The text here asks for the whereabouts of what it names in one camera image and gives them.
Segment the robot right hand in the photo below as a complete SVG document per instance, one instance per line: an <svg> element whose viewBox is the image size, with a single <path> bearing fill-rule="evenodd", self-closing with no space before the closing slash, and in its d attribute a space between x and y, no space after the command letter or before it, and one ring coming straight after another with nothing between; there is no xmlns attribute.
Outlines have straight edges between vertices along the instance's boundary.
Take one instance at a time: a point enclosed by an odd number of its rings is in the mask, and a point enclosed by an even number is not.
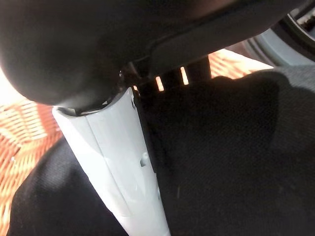
<svg viewBox="0 0 315 236"><path fill-rule="evenodd" d="M53 115L130 236L170 234L133 85L257 35L297 0L3 0L0 65Z"/></svg>

